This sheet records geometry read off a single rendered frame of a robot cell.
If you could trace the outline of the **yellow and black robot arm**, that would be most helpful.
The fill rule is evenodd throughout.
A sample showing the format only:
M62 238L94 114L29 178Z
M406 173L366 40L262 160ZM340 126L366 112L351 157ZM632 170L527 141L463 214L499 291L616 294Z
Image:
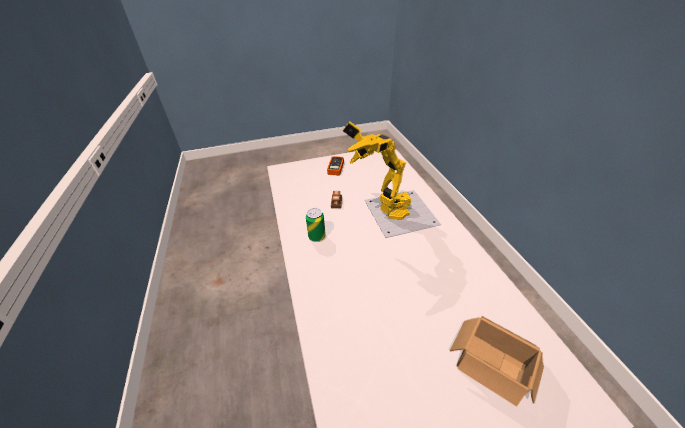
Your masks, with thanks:
M389 167L389 171L386 174L381 187L381 192L383 192L380 195L381 211L388 214L388 218L403 220L403 218L408 216L410 213L407 210L410 198L406 195L406 193L400 193L398 195L397 193L402 181L402 175L406 162L398 159L395 153L396 146L394 142L392 143L392 140L389 137L384 135L375 135L375 137L376 136L380 138L376 138L378 140L378 144L375 152L382 154L385 164ZM397 171L395 172L395 170ZM393 183L392 190L387 188L391 181ZM394 210L396 208L397 210Z

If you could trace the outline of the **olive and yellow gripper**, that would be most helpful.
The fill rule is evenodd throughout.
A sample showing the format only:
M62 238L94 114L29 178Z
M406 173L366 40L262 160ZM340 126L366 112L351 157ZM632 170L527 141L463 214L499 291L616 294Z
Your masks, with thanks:
M356 140L358 141L358 143L356 143L348 149L348 152L356 151L353 158L350 160L350 164L356 162L358 159L363 159L368 157L369 155L373 155L374 151L377 148L378 141L375 138L375 136L372 134L366 137L362 137L360 131L361 129L359 129L351 122L349 122L343 129L344 133L349 135L351 138L356 138Z

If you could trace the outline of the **green drink can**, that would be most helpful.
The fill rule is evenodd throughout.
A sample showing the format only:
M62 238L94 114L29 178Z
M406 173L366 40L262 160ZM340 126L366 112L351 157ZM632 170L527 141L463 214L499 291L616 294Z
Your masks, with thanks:
M319 208L311 208L307 211L305 217L308 238L314 242L322 241L326 236L324 214L323 212L321 214L321 212Z

